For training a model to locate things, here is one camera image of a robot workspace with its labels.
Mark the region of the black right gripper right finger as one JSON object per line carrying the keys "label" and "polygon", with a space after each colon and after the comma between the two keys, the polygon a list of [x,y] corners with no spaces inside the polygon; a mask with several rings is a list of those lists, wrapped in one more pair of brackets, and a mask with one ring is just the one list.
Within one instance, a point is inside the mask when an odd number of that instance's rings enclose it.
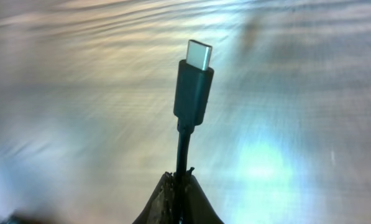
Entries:
{"label": "black right gripper right finger", "polygon": [[186,224],[224,224],[214,211],[196,177],[194,167],[183,177],[183,223]]}

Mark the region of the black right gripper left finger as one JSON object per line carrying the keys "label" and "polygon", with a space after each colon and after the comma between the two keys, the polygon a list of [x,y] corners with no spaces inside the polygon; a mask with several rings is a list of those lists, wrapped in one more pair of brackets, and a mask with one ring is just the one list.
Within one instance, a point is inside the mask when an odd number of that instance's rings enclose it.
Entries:
{"label": "black right gripper left finger", "polygon": [[174,176],[165,172],[155,186],[149,200],[133,224],[172,224],[175,221]]}

